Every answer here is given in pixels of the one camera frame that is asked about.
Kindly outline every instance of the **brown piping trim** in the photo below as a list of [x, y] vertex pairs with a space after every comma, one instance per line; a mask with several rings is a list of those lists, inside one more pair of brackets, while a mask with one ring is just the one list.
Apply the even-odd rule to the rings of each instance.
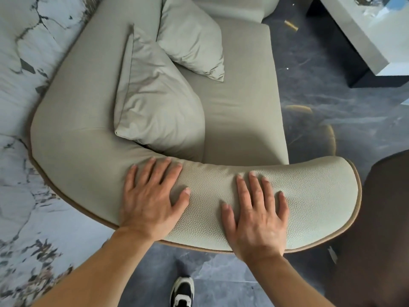
[[[66, 196], [63, 192], [61, 192], [59, 190], [59, 188], [57, 186], [54, 185], [53, 182], [51, 182], [51, 180], [48, 178], [48, 176], [46, 175], [46, 173], [43, 171], [43, 169], [40, 167], [40, 165], [35, 161], [35, 159], [33, 158], [33, 154], [32, 154], [32, 149], [31, 149], [31, 135], [29, 132], [29, 146], [28, 146], [28, 155], [29, 155], [29, 160], [31, 161], [31, 163], [33, 164], [33, 166], [35, 167], [35, 169], [38, 171], [38, 173], [41, 175], [41, 177], [44, 179], [45, 183], [60, 197], [62, 198], [65, 202], [67, 202], [70, 206], [72, 206], [73, 208], [77, 209], [79, 212], [81, 212], [82, 214], [85, 214], [87, 217], [92, 218], [93, 220], [104, 224], [107, 227], [110, 227], [114, 230], [116, 230], [118, 228], [118, 225], [111, 223], [109, 221], [104, 220], [103, 218], [100, 218], [98, 216], [96, 216], [94, 213], [90, 212], [89, 210], [85, 209], [84, 207], [80, 206], [78, 203], [76, 203], [75, 201], [73, 201], [71, 198], [69, 198], [68, 196]], [[347, 160], [347, 162], [351, 165], [354, 173], [355, 173], [355, 178], [357, 180], [357, 185], [358, 185], [358, 196], [357, 196], [357, 203], [355, 205], [355, 209], [352, 212], [352, 216], [350, 217], [350, 219], [345, 223], [345, 225], [343, 227], [341, 227], [339, 230], [333, 232], [332, 234], [316, 241], [313, 243], [310, 243], [306, 246], [300, 247], [300, 248], [295, 248], [295, 249], [289, 249], [289, 250], [285, 250], [285, 253], [293, 253], [293, 252], [298, 252], [298, 251], [303, 251], [315, 246], [318, 246], [321, 243], [324, 243], [330, 239], [333, 239], [335, 237], [337, 237], [338, 235], [342, 234], [343, 232], [345, 232], [351, 225], [352, 223], [355, 221], [356, 217], [358, 216], [358, 212], [360, 210], [361, 207], [361, 198], [362, 198], [362, 185], [361, 185], [361, 180], [358, 174], [358, 171], [356, 170], [354, 164]], [[179, 247], [179, 248], [184, 248], [184, 249], [189, 249], [189, 250], [194, 250], [194, 251], [202, 251], [202, 252], [211, 252], [211, 253], [232, 253], [232, 251], [222, 251], [222, 250], [212, 250], [212, 249], [205, 249], [205, 248], [198, 248], [198, 247], [193, 247], [193, 246], [188, 246], [185, 244], [181, 244], [181, 243], [176, 243], [176, 242], [169, 242], [166, 240], [160, 240], [160, 243], [167, 245], [167, 246], [172, 246], [172, 247]]]

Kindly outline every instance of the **beige pillow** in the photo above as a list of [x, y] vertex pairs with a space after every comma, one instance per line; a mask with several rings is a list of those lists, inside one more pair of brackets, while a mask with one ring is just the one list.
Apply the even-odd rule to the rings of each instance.
[[223, 82], [222, 33], [219, 25], [192, 0], [163, 0], [159, 46], [176, 63]]
[[204, 120], [189, 83], [159, 45], [135, 28], [122, 62], [115, 134], [167, 156], [201, 162]]

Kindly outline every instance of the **person's left hand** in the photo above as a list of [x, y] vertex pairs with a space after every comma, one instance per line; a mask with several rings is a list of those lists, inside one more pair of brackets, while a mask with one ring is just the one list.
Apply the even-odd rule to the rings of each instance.
[[172, 206], [169, 194], [182, 170], [182, 164], [174, 166], [163, 178], [171, 158], [155, 163], [156, 158], [146, 163], [136, 184], [137, 166], [130, 168], [125, 178], [120, 210], [120, 228], [127, 228], [152, 242], [164, 239], [171, 232], [189, 205], [190, 195], [190, 189], [185, 188]]

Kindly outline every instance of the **hand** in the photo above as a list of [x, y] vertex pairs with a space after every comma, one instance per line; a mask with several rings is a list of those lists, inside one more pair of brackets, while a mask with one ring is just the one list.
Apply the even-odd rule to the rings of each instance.
[[249, 264], [260, 259], [282, 256], [287, 241], [289, 208], [283, 192], [279, 193], [279, 213], [276, 214], [274, 191], [263, 177], [264, 188], [253, 171], [249, 173], [253, 205], [247, 185], [241, 175], [237, 176], [240, 198], [240, 218], [234, 220], [232, 207], [222, 205], [222, 220], [227, 240], [236, 256]]
[[171, 232], [188, 206], [190, 195], [190, 189], [185, 188], [172, 206], [169, 194], [182, 164], [174, 166], [162, 179], [171, 159], [166, 158], [156, 165], [155, 162], [156, 159], [151, 158], [146, 163], [136, 184], [137, 166], [130, 168], [125, 178], [120, 210], [120, 228], [127, 228], [151, 242], [161, 240]]

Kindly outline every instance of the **shoe tongue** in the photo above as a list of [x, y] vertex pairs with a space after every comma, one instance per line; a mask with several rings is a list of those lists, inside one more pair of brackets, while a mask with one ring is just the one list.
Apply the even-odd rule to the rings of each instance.
[[187, 295], [177, 294], [173, 307], [192, 307], [192, 300]]

